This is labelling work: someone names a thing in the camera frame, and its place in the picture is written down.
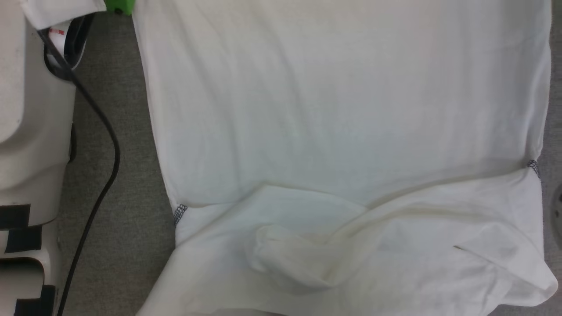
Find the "green object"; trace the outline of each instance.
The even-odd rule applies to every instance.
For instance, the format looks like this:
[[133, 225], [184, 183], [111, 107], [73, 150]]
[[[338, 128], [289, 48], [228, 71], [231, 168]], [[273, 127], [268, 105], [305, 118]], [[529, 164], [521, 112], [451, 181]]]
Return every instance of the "green object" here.
[[131, 15], [135, 0], [105, 0], [107, 10], [117, 14]]

